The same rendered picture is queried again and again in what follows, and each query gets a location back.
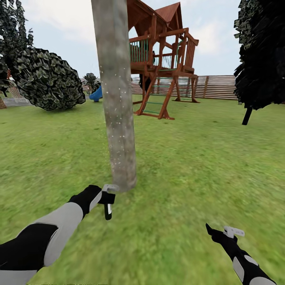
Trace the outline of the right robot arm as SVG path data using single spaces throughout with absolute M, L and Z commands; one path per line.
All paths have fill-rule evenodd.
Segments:
M 233 262 L 233 269 L 243 285 L 276 285 L 259 267 L 259 264 L 245 251 L 238 247 L 234 234 L 245 236 L 243 230 L 225 228 L 224 232 L 212 229 L 206 224 L 208 234 L 214 242 L 220 243 Z

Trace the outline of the pesticide atomizer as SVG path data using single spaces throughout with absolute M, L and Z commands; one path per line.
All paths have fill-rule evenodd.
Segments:
M 109 203 L 104 204 L 104 212 L 105 212 L 105 219 L 110 220 L 112 217 L 111 204 Z M 233 228 L 233 227 L 224 226 L 224 228 Z

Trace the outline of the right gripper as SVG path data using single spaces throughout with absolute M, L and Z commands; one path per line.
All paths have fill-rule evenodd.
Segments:
M 212 229 L 208 224 L 206 224 L 206 229 L 208 231 L 208 234 L 212 236 L 212 240 L 214 242 L 220 243 L 222 247 L 227 251 L 227 247 L 230 244 L 237 245 L 237 238 L 234 236 L 234 238 L 227 237 L 223 232 Z

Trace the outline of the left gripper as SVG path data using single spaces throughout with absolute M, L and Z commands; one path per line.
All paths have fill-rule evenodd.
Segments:
M 110 194 L 110 193 L 106 192 L 105 193 L 105 198 L 104 198 L 104 200 L 101 203 L 102 204 L 105 204 L 105 203 L 114 204 L 114 199 L 115 199 L 115 194 L 114 193 Z

